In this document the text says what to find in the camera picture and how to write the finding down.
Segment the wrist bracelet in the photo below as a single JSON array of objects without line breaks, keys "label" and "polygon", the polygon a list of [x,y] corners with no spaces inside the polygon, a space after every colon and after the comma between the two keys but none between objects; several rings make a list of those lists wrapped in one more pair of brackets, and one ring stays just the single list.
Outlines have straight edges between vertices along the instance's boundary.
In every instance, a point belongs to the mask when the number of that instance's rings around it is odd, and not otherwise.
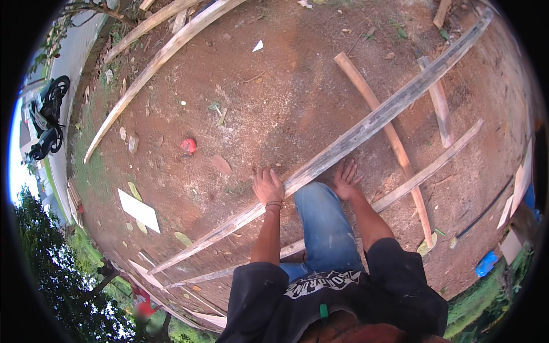
[{"label": "wrist bracelet", "polygon": [[282,201],[272,200],[272,201],[268,201],[268,202],[265,204],[265,208],[267,208],[267,206],[269,206],[269,205],[277,205],[277,206],[279,206],[280,208],[282,208],[282,204],[283,204]]}]

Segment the motorcycle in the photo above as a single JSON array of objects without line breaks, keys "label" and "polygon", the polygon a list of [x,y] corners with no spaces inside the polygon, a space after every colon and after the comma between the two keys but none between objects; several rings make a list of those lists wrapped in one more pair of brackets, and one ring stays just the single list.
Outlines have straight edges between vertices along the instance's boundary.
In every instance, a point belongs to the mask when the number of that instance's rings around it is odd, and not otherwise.
[{"label": "motorcycle", "polygon": [[63,143],[63,131],[59,124],[60,108],[63,97],[69,90],[70,80],[66,75],[51,79],[29,103],[32,124],[36,130],[38,143],[31,146],[26,154],[27,163],[44,159],[51,151],[55,154]]}]

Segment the blue plastic bag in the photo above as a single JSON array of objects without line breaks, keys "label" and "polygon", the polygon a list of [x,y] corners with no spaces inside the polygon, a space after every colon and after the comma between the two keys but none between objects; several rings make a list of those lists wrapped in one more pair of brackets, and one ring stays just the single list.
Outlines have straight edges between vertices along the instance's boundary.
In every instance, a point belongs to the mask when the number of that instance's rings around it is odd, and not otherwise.
[{"label": "blue plastic bag", "polygon": [[493,251],[490,251],[488,254],[484,255],[479,264],[475,267],[475,273],[480,276],[486,276],[494,267],[494,263],[497,262],[497,256]]}]

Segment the dirt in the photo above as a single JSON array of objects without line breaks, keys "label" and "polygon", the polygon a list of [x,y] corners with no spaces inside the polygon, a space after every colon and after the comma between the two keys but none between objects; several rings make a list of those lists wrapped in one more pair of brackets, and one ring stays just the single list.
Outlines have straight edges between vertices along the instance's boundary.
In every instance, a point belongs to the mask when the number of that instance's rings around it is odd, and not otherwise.
[{"label": "dirt", "polygon": [[[152,11],[166,3],[156,1]],[[286,179],[365,117],[370,108],[333,61],[339,52],[350,49],[360,33],[376,26],[375,39],[360,38],[349,57],[380,102],[420,72],[418,57],[435,58],[447,46],[432,25],[438,5],[431,1],[331,3],[313,4],[313,10],[308,10],[293,1],[250,0],[196,35],[153,76],[95,151],[101,162],[98,174],[90,176],[86,173],[91,172],[75,167],[83,219],[103,252],[114,255],[117,251],[119,257],[113,259],[123,268],[131,270],[125,261],[131,259],[150,269],[137,256],[139,250],[159,262],[167,260],[185,248],[174,232],[196,241],[255,200],[250,180],[255,168],[276,166]],[[454,3],[445,23],[455,36],[452,41],[460,36],[455,30],[465,32],[477,19],[469,2],[466,9],[461,4]],[[401,24],[408,38],[398,36],[395,25]],[[73,123],[90,120],[93,124],[83,129],[91,136],[76,136],[72,142],[84,139],[89,145],[119,97],[121,80],[126,78],[129,86],[171,36],[169,23],[164,23],[115,59],[118,88],[111,88],[110,96],[97,93],[93,109],[73,115]],[[150,45],[143,51],[141,46],[148,40]],[[252,53],[259,40],[263,49]],[[389,53],[394,57],[385,59]],[[496,226],[512,187],[453,250],[450,239],[492,202],[523,156],[529,134],[525,96],[529,86],[521,60],[509,30],[495,17],[480,40],[442,78],[456,140],[479,118],[485,121],[478,136],[420,186],[431,227],[446,234],[439,235],[436,247],[424,258],[429,285],[436,291],[447,287],[445,299],[477,280],[473,269],[487,252],[494,249],[501,255],[497,243],[504,230]],[[99,92],[99,79],[82,82]],[[224,125],[218,126],[219,114],[208,109],[213,102],[219,103],[220,110],[227,108]],[[416,172],[444,151],[428,93],[393,124]],[[121,126],[128,137],[135,133],[140,138],[134,154],[128,151],[127,139],[120,138]],[[183,156],[181,148],[188,137],[197,143],[192,157]],[[223,157],[232,173],[217,170],[213,155]],[[358,175],[364,175],[359,187],[370,201],[405,181],[383,132],[350,155],[358,162]],[[330,184],[333,173],[334,167],[318,180]],[[156,210],[161,234],[151,230],[143,234],[135,219],[122,211],[117,188],[130,193],[128,181]],[[347,204],[344,209],[351,214]],[[414,209],[412,197],[406,195],[381,213],[407,251],[415,251],[424,239]],[[132,232],[126,222],[133,223]],[[259,217],[237,235],[156,274],[157,279],[167,285],[245,262],[261,224]],[[282,246],[302,237],[290,197],[281,217]],[[198,294],[227,309],[231,277],[199,286]],[[154,287],[149,290],[168,297]],[[170,293],[171,301],[179,305],[215,314],[204,304],[186,299],[179,288]]]}]

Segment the concrete road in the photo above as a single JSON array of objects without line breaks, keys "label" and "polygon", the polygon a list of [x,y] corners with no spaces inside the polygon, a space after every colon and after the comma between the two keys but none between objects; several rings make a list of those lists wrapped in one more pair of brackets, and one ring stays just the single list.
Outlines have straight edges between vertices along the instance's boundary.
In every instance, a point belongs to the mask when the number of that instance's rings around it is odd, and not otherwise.
[{"label": "concrete road", "polygon": [[[113,6],[115,1],[108,1],[109,6]],[[81,24],[92,15],[92,12],[84,12],[73,19],[76,25]],[[61,113],[59,123],[67,125],[69,115],[72,112],[72,103],[75,92],[80,81],[82,68],[86,63],[89,52],[91,51],[97,36],[105,24],[107,16],[98,14],[93,19],[82,25],[81,27],[71,27],[67,31],[67,37],[61,41],[61,56],[52,64],[51,77],[57,78],[61,75],[67,75],[70,79],[69,91],[63,98],[61,105]],[[66,155],[66,135],[68,128],[64,128],[64,140],[61,145],[61,150],[56,154],[50,155],[49,163],[52,168],[53,182],[59,193],[61,206],[68,217],[71,217],[69,206],[69,196],[67,194],[67,155]]]}]

